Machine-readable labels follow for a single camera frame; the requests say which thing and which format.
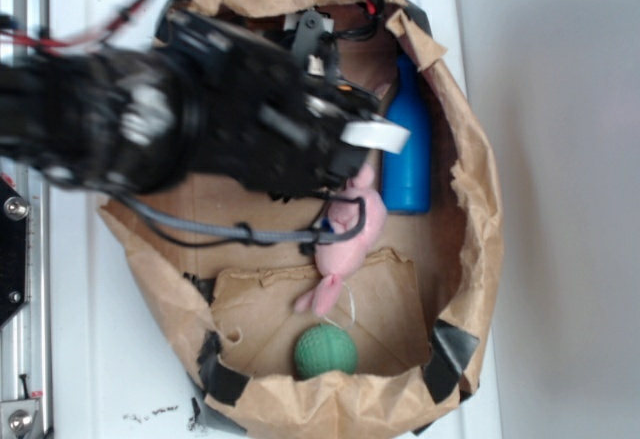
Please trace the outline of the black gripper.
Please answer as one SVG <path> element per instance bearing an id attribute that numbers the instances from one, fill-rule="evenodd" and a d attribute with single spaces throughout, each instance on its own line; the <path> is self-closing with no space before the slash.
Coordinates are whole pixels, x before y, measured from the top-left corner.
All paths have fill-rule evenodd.
<path id="1" fill-rule="evenodd" d="M 368 149 L 399 154 L 411 136 L 371 92 L 307 73 L 292 52 L 239 25 L 188 10 L 159 22 L 160 52 L 195 86 L 188 169 L 276 198 L 341 187 Z"/>

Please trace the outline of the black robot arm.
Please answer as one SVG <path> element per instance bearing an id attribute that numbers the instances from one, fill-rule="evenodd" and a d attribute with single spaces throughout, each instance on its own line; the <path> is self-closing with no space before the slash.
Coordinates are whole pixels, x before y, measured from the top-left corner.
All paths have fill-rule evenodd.
<path id="1" fill-rule="evenodd" d="M 1 153 L 63 187 L 153 194 L 193 173 L 279 197 L 338 188 L 408 131 L 335 68 L 190 11 L 145 52 L 31 55 L 1 69 Z"/>

